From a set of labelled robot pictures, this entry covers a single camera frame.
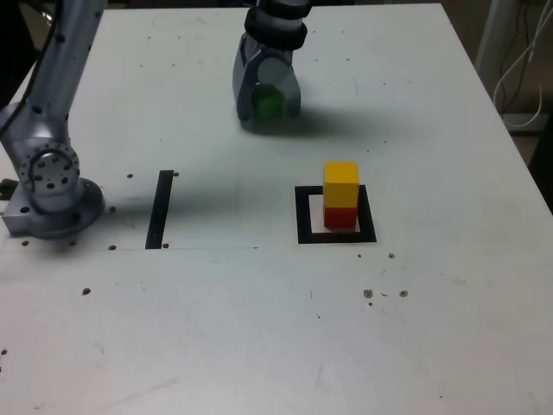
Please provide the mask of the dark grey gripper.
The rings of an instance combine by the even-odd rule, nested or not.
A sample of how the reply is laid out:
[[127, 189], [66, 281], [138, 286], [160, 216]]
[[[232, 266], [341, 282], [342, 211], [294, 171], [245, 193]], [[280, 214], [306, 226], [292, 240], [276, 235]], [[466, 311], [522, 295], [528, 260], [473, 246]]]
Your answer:
[[301, 90], [292, 62], [292, 51], [271, 48], [242, 34], [233, 64], [232, 91], [238, 120], [246, 130], [253, 125], [255, 86], [259, 117], [295, 118], [300, 114]]

